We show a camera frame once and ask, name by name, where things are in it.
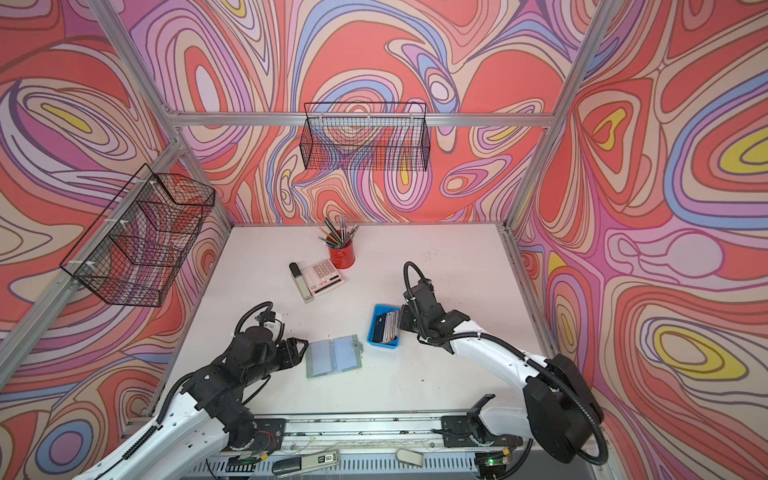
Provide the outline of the blue plastic card tray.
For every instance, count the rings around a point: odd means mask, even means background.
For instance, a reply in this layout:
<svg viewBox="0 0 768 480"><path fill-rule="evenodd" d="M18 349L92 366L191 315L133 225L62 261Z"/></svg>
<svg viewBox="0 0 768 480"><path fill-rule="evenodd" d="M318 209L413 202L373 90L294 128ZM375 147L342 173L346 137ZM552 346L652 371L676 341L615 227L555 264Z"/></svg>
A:
<svg viewBox="0 0 768 480"><path fill-rule="evenodd" d="M374 306L367 342L376 347L395 349L399 345L401 310L389 305Z"/></svg>

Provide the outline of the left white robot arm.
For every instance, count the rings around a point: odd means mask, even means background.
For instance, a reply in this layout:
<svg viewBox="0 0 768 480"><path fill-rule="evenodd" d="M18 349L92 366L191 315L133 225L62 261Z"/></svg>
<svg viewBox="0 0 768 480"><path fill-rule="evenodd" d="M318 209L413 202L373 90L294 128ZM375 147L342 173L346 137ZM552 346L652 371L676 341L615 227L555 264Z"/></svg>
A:
<svg viewBox="0 0 768 480"><path fill-rule="evenodd" d="M227 448L251 447L258 430L245 389L300 365L308 346L263 326L235 334L222 354L174 384L152 420L78 477L179 479Z"/></svg>

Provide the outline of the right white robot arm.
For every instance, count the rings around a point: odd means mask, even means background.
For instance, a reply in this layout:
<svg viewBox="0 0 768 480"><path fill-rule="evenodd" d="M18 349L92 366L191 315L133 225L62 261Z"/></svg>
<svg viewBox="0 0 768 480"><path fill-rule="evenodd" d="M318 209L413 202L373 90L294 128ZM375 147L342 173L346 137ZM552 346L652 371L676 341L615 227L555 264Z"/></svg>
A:
<svg viewBox="0 0 768 480"><path fill-rule="evenodd" d="M524 410L502 416L522 425L512 427L512 435L528 434L562 463L575 457L596 466L607 463L603 410L570 358L526 352L488 333L468 315L445 310L426 278L416 285L405 279L404 286L403 329L424 345L475 362L519 391Z"/></svg>

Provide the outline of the green card holder wallet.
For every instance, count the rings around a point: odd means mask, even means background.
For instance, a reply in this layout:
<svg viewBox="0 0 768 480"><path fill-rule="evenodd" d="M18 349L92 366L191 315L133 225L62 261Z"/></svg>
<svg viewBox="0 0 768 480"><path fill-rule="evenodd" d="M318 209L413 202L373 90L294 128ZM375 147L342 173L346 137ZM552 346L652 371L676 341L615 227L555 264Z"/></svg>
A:
<svg viewBox="0 0 768 480"><path fill-rule="evenodd" d="M306 376L335 375L362 367L363 345L356 335L326 339L308 345Z"/></svg>

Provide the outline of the small grey oval object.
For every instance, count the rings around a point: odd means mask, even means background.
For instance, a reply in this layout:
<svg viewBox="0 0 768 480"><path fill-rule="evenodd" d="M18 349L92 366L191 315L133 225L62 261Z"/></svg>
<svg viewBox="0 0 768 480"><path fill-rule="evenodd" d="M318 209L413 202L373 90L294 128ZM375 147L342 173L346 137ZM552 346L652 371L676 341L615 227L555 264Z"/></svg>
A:
<svg viewBox="0 0 768 480"><path fill-rule="evenodd" d="M395 458L398 462L405 465L418 468L422 468L424 466L424 455L417 451L398 449L395 453Z"/></svg>

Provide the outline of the pink calculator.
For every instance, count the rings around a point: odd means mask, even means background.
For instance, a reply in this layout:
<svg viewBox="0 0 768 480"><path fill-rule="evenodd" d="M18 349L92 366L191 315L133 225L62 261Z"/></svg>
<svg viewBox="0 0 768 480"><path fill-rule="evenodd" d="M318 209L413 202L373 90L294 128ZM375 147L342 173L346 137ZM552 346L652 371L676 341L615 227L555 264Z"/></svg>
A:
<svg viewBox="0 0 768 480"><path fill-rule="evenodd" d="M325 294L345 281L330 259L301 267L300 272L313 296Z"/></svg>

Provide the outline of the grey remote device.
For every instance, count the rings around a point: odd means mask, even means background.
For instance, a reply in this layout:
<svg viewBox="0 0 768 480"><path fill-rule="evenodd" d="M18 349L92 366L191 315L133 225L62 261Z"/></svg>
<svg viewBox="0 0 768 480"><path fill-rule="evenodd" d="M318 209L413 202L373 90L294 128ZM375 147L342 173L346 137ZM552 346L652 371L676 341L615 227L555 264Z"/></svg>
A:
<svg viewBox="0 0 768 480"><path fill-rule="evenodd" d="M336 467L340 462L339 450L327 450L279 460L273 464L271 472L277 478L290 477Z"/></svg>

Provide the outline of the stack of credit cards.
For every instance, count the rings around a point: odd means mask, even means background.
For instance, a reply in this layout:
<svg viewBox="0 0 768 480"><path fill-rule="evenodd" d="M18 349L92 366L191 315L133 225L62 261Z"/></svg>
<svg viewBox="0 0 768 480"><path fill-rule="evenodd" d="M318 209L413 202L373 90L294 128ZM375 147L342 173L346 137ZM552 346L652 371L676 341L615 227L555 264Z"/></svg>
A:
<svg viewBox="0 0 768 480"><path fill-rule="evenodd" d="M374 318L372 342L389 344L398 337L398 312L395 310L381 313Z"/></svg>

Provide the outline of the grey stapler black tip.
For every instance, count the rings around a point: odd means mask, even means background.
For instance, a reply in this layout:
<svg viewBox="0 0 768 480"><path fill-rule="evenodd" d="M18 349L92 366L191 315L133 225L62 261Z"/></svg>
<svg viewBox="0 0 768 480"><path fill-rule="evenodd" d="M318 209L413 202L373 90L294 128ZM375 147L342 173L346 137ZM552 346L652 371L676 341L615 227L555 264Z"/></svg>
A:
<svg viewBox="0 0 768 480"><path fill-rule="evenodd" d="M313 301L313 294L311 293L298 264L296 262L291 262L289 264L289 270L304 303Z"/></svg>

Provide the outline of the pens and pencils bunch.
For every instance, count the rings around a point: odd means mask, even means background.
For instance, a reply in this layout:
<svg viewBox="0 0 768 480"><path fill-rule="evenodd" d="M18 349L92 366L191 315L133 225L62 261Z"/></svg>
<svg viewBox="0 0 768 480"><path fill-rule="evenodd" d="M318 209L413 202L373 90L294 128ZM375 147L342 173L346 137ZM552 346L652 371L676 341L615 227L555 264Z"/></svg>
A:
<svg viewBox="0 0 768 480"><path fill-rule="evenodd" d="M348 225L344 216L340 218L338 225L325 217L323 225L325 229L323 230L321 240L327 247L335 250L341 250L350 246L359 230L358 225Z"/></svg>

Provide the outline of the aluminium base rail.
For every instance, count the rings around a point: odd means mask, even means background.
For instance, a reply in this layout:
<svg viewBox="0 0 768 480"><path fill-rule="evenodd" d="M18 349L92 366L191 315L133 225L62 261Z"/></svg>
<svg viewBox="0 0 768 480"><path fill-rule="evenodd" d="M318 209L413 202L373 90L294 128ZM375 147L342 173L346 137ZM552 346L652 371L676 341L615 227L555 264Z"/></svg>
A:
<svg viewBox="0 0 768 480"><path fill-rule="evenodd" d="M528 434L514 436L510 429L522 425L516 418L504 420L504 414L520 409L499 409L492 405L475 408L459 415L443 412L370 415L299 415L292 418L256 418L258 436L245 450L271 453L285 448L292 438L312 447L321 441L343 445L371 445L388 448L413 441L418 445L437 440L446 448L517 447Z"/></svg>

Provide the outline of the red metal pen cup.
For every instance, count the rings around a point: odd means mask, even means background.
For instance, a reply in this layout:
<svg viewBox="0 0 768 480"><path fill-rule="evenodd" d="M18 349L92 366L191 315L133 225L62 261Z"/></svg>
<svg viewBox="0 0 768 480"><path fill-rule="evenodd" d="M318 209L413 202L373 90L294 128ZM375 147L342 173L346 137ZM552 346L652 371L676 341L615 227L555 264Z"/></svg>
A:
<svg viewBox="0 0 768 480"><path fill-rule="evenodd" d="M351 240L343 245L329 244L329 259L337 270L345 270L355 263L354 246Z"/></svg>

